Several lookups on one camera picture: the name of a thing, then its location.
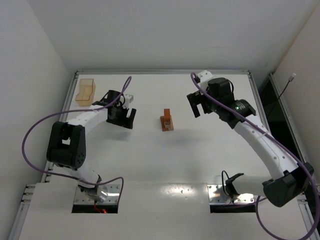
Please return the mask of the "reddish wooden arch block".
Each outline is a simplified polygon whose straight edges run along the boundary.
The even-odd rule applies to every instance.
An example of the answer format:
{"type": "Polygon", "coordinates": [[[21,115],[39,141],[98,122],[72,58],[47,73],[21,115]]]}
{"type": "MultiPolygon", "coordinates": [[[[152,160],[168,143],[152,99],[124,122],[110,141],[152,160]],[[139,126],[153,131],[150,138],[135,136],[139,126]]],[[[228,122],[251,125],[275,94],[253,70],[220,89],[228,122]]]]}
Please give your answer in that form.
{"type": "Polygon", "coordinates": [[[164,121],[167,122],[167,121],[171,121],[171,113],[170,113],[170,109],[169,108],[165,108],[164,109],[164,121]]]}

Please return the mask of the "light wooden rectangular block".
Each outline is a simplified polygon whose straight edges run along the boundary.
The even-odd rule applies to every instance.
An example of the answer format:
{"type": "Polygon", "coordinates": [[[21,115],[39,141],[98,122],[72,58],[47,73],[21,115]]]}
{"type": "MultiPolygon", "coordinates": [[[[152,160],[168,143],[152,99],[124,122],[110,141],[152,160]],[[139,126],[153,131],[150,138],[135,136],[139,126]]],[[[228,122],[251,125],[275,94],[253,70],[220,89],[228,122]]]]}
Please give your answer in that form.
{"type": "Polygon", "coordinates": [[[174,125],[173,125],[173,121],[172,120],[169,123],[168,130],[169,131],[173,131],[174,130],[174,125]]]}

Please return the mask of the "reddish brown rectangular block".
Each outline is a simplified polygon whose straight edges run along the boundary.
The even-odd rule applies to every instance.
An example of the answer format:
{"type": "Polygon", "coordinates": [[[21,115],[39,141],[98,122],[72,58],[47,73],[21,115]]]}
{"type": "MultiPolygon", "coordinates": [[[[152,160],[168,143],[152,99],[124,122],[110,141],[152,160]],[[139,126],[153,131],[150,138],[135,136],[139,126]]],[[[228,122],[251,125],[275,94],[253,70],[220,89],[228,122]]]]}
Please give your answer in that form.
{"type": "Polygon", "coordinates": [[[167,131],[167,128],[165,127],[165,121],[164,121],[164,116],[160,117],[160,123],[161,123],[161,129],[163,132],[167,131]]]}

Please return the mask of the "transparent orange plastic box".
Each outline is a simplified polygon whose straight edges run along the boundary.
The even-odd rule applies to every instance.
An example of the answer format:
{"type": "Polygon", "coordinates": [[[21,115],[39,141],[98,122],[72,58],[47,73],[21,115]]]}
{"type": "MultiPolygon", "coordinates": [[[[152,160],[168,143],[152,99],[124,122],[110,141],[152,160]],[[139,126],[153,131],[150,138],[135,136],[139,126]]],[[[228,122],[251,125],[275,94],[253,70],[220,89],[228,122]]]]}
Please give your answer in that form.
{"type": "Polygon", "coordinates": [[[94,102],[96,84],[93,78],[82,78],[75,101],[80,107],[89,107],[94,102]]]}

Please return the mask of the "ribbed light wooden block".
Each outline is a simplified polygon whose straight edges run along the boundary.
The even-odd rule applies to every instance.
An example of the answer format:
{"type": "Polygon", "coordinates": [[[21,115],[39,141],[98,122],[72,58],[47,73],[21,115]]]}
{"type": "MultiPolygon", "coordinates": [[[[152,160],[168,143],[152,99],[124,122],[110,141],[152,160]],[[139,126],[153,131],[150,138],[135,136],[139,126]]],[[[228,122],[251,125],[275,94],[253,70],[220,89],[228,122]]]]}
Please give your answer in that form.
{"type": "Polygon", "coordinates": [[[171,121],[165,121],[165,122],[164,122],[164,125],[165,125],[166,128],[168,128],[169,126],[171,126],[171,124],[172,124],[171,121]]]}

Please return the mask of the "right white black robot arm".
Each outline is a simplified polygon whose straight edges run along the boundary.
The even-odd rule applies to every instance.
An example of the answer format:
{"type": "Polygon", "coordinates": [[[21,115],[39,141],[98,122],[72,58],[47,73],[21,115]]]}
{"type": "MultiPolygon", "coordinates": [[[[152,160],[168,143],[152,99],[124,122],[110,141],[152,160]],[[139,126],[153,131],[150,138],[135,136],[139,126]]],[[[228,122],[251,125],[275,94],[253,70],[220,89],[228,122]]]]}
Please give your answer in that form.
{"type": "Polygon", "coordinates": [[[200,116],[198,105],[205,114],[216,113],[219,119],[251,146],[266,166],[267,177],[247,176],[237,173],[224,182],[225,193],[234,198],[241,194],[266,197],[274,206],[282,207],[309,184],[314,169],[309,163],[298,164],[297,160],[280,147],[268,134],[255,109],[244,99],[236,100],[234,86],[226,78],[209,77],[206,89],[187,95],[194,116],[200,116]]]}

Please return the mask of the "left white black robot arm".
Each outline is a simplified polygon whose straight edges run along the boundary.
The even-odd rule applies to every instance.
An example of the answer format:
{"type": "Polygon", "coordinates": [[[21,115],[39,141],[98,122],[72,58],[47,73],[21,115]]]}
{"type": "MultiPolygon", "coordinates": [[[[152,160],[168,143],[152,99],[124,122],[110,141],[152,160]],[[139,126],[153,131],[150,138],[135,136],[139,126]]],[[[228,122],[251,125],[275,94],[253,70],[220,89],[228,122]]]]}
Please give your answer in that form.
{"type": "Polygon", "coordinates": [[[133,100],[133,95],[109,90],[101,100],[93,102],[87,111],[71,120],[57,121],[52,125],[47,160],[76,178],[80,191],[96,202],[107,199],[108,189],[86,159],[86,136],[102,122],[132,129],[137,111],[130,108],[133,100]]]}

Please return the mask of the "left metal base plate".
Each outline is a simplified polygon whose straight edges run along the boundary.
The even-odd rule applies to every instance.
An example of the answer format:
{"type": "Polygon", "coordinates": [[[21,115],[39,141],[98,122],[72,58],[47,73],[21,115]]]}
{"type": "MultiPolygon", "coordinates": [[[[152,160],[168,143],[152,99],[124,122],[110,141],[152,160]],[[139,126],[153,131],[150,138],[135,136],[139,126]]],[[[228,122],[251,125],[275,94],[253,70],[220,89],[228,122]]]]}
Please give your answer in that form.
{"type": "Polygon", "coordinates": [[[93,206],[116,205],[119,201],[121,185],[106,184],[95,188],[83,188],[77,186],[73,203],[75,205],[93,206]]]}

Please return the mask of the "aluminium table frame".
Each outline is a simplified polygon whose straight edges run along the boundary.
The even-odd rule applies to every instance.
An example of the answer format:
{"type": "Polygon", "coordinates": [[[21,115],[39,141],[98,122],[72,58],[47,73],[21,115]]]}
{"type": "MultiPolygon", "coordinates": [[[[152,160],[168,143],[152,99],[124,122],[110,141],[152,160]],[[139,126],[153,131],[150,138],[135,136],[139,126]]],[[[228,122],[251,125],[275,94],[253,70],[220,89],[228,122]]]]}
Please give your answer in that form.
{"type": "Polygon", "coordinates": [[[104,181],[122,177],[117,213],[72,213],[77,183],[59,177],[36,184],[17,225],[21,240],[269,240],[264,231],[296,240],[307,233],[297,200],[278,208],[263,201],[254,213],[211,213],[209,194],[221,171],[265,176],[251,147],[215,114],[195,118],[187,95],[196,90],[184,71],[81,71],[71,81],[61,120],[78,114],[79,80],[92,78],[95,97],[108,90],[134,96],[133,129],[103,122],[87,136],[87,159],[104,181]],[[174,130],[162,131],[170,109],[174,130]]]}

